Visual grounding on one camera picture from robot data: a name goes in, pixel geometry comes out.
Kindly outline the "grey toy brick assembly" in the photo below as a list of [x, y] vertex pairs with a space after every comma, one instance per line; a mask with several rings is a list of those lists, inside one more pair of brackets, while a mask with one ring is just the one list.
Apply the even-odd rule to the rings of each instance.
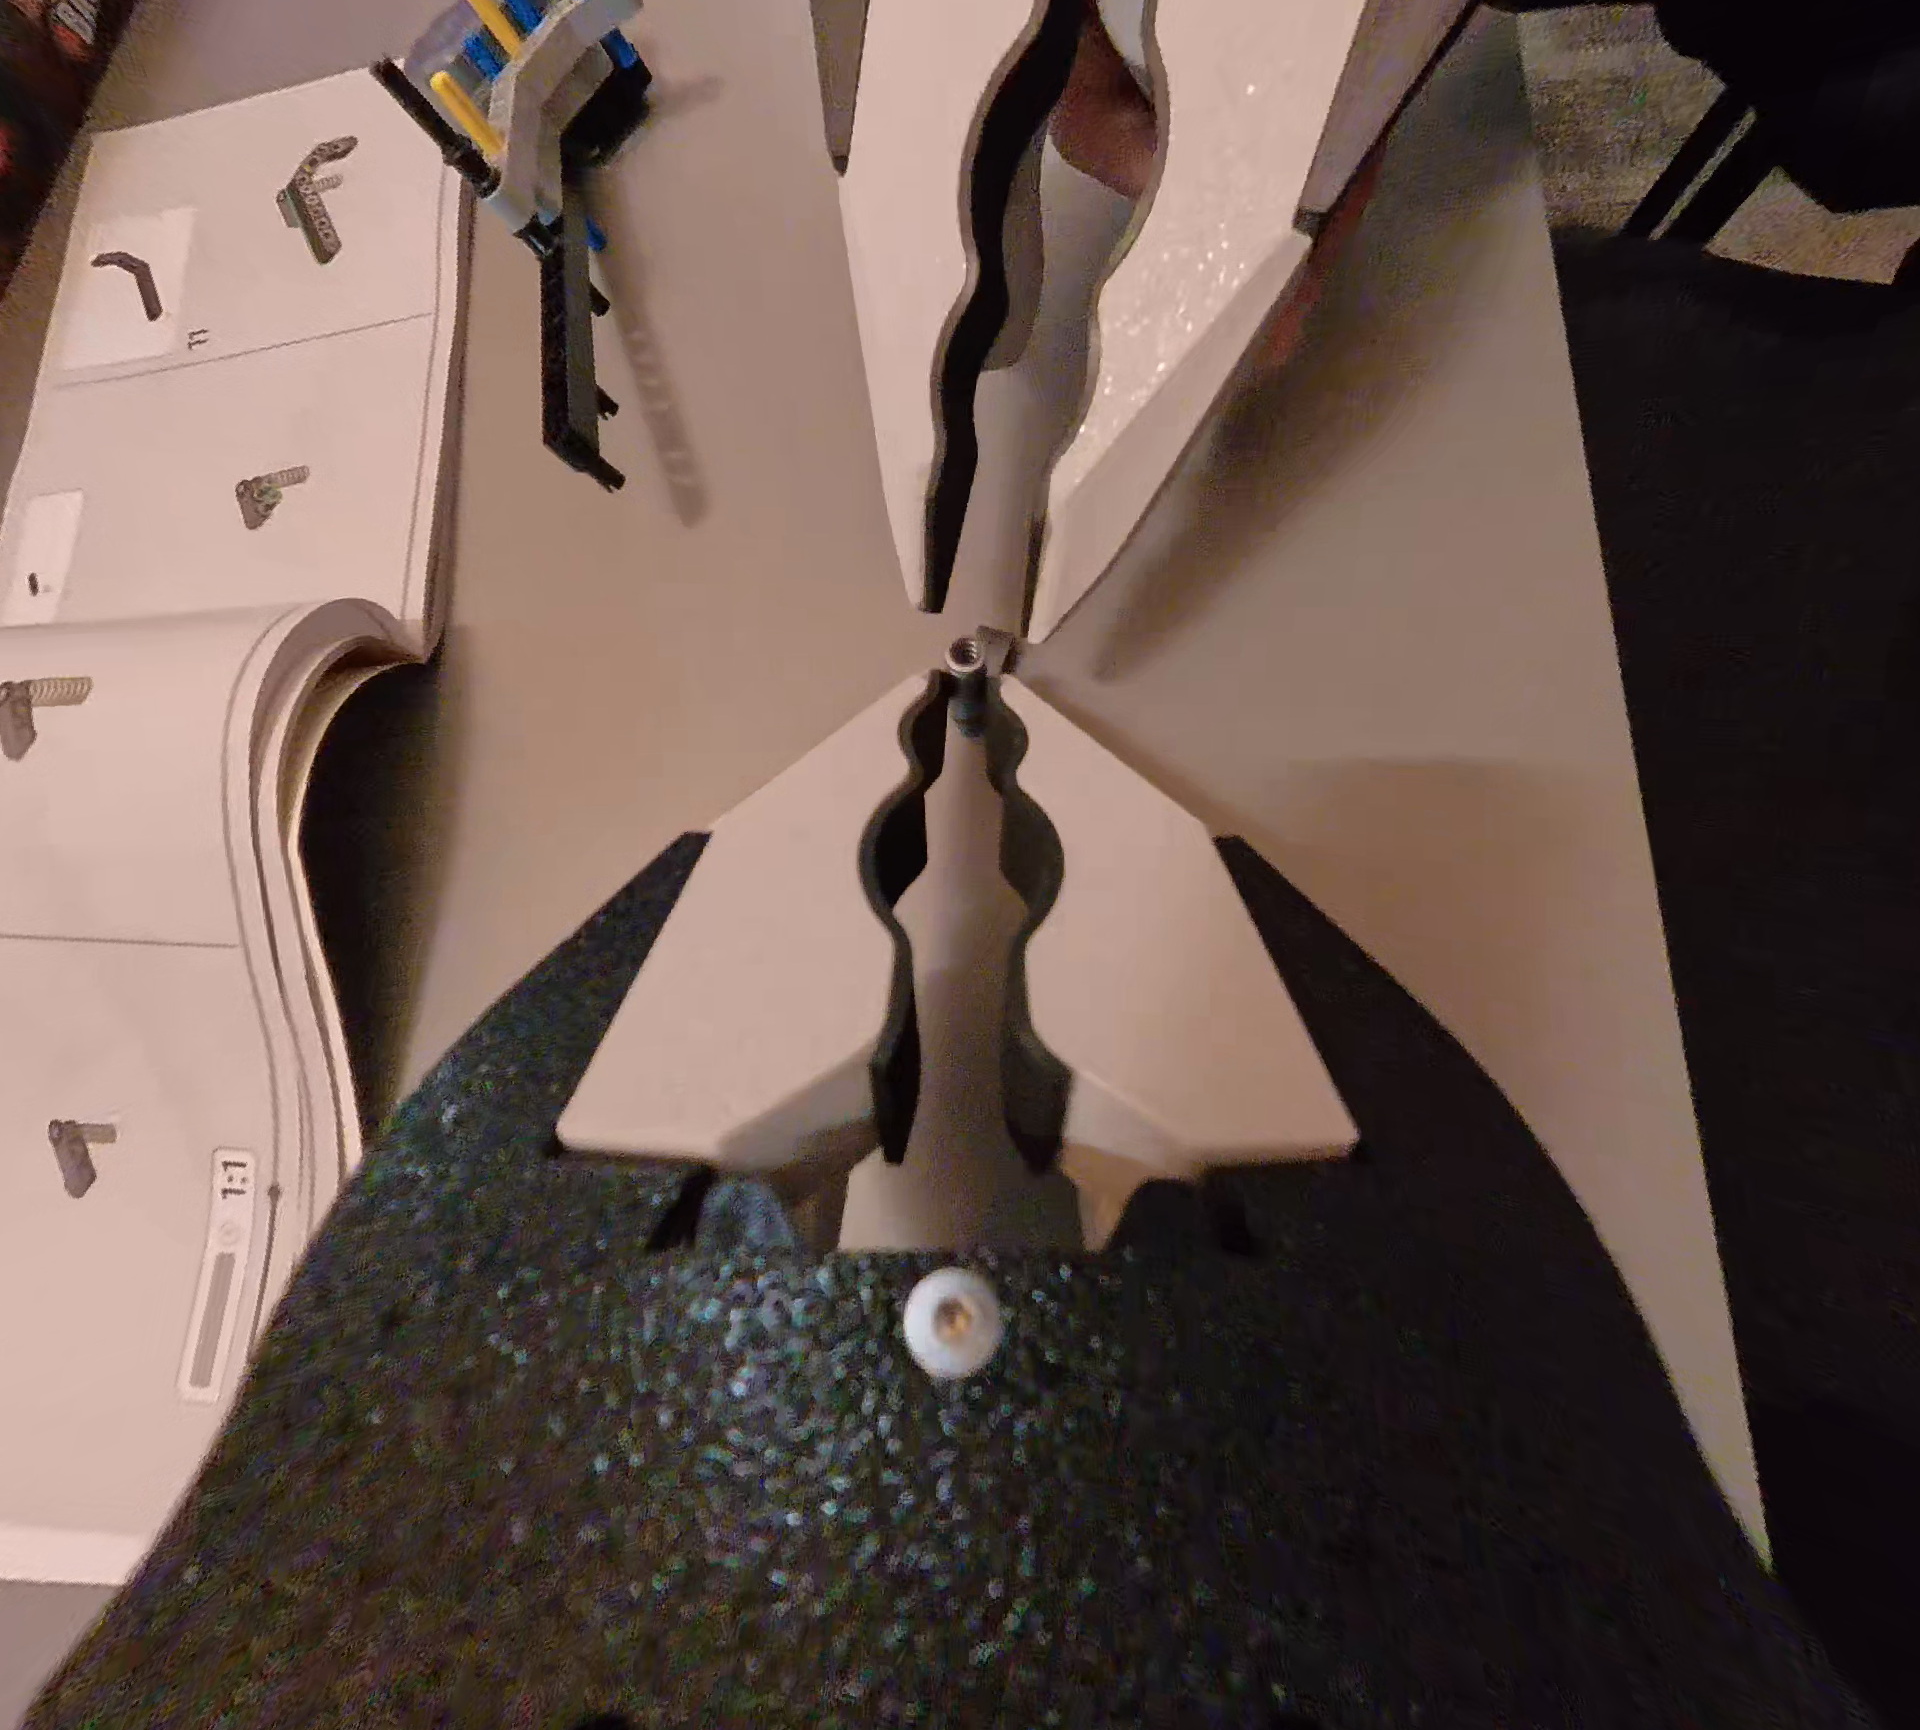
[[455, 0], [373, 83], [433, 145], [472, 198], [538, 260], [541, 442], [605, 494], [626, 486], [601, 448], [618, 417], [596, 366], [611, 300], [589, 171], [637, 132], [654, 74], [629, 29], [643, 0]]

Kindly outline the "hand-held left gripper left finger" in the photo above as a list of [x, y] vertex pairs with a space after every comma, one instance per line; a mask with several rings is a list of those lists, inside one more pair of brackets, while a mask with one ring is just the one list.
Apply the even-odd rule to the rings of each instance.
[[666, 910], [559, 1145], [767, 1184], [837, 1244], [852, 1172], [917, 1116], [917, 968], [940, 675], [911, 675], [728, 810]]

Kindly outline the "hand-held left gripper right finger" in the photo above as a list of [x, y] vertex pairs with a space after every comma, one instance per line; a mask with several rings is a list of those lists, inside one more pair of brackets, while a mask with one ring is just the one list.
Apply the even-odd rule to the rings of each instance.
[[1143, 1184], [1346, 1158], [1356, 1120], [1211, 832], [1008, 675], [992, 788], [1023, 903], [1005, 1124], [1034, 1172], [1074, 1189], [1085, 1249]]

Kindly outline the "person's right hand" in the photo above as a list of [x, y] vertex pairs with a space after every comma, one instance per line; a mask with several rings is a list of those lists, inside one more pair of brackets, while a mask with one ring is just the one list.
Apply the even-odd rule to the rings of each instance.
[[1137, 204], [1155, 180], [1155, 109], [1093, 12], [1082, 18], [1049, 142], [1070, 168], [1127, 202]]

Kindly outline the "open instruction booklet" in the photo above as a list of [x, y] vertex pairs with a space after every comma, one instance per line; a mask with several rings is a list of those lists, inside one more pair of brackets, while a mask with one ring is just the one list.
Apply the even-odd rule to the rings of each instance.
[[364, 1121], [300, 858], [444, 628], [472, 209], [367, 72], [103, 135], [2, 507], [2, 1580], [115, 1588]]

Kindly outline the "toy truck box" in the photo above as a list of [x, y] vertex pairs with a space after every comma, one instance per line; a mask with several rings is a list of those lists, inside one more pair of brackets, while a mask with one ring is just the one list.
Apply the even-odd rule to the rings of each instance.
[[2, 0], [2, 288], [75, 150], [137, 0]]

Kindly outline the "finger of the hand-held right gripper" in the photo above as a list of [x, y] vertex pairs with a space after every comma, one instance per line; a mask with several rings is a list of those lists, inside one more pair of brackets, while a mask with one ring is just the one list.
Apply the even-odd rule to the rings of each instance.
[[1048, 476], [1028, 639], [1115, 565], [1311, 253], [1309, 171], [1369, 0], [1147, 0], [1156, 167]]
[[1045, 282], [1039, 146], [1074, 0], [867, 0], [841, 215], [900, 584], [942, 614], [977, 475], [977, 386]]

